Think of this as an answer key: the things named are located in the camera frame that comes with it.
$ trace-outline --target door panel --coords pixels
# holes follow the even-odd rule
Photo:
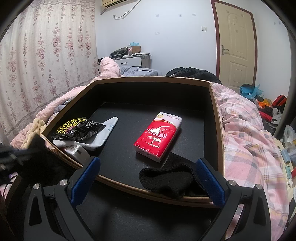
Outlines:
[[[215,2],[220,45],[220,76],[223,85],[239,93],[243,84],[253,84],[255,37],[251,15],[238,8]]]

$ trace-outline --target brown door frame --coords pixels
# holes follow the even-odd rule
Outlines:
[[[249,13],[251,15],[251,19],[252,19],[252,23],[253,23],[253,30],[254,30],[254,39],[255,39],[255,66],[254,66],[254,77],[253,77],[253,85],[255,85],[256,74],[257,74],[258,47],[257,47],[257,34],[256,34],[256,28],[255,28],[255,22],[254,22],[253,14],[251,12],[247,11],[246,9],[243,9],[241,7],[232,5],[230,3],[222,2],[222,1],[219,1],[219,0],[211,0],[213,13],[214,13],[215,28],[216,28],[216,41],[217,41],[216,76],[219,78],[219,75],[220,75],[220,58],[221,58],[220,51],[221,51],[221,48],[220,48],[220,32],[219,32],[218,15],[217,15],[215,2],[222,3],[222,4],[225,4],[225,5],[237,8],[237,9],[242,10],[244,12],[247,12],[247,13]]]

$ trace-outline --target open box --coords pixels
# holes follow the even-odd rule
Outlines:
[[[182,125],[164,158],[157,163],[136,153],[133,144],[160,111],[180,116]],[[193,162],[205,157],[215,170],[224,174],[221,124],[208,81],[174,77],[97,80],[67,104],[42,134],[54,146],[51,134],[65,122],[83,116],[99,123],[114,116],[119,119],[105,144],[88,151],[101,160],[98,181],[155,201],[211,206],[207,196],[185,196],[175,200],[146,190],[139,180],[141,169],[162,167],[169,152]],[[74,168],[81,168],[57,147],[53,152]]]

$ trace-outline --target wall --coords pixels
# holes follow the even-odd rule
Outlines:
[[[264,97],[274,100],[280,94],[287,96],[291,52],[285,26],[260,0],[225,2],[254,15],[258,39],[255,84],[260,84]],[[152,54],[151,68],[163,75],[181,66],[216,73],[216,33],[210,0],[142,0],[124,19],[113,19],[113,15],[122,16],[136,3],[129,1],[100,15],[101,1],[96,1],[98,58],[127,47],[129,42],[139,42],[142,52]],[[207,32],[202,31],[202,26],[207,27]]]

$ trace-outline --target floral curtain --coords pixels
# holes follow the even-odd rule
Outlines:
[[[0,141],[98,73],[95,0],[35,0],[0,43]]]

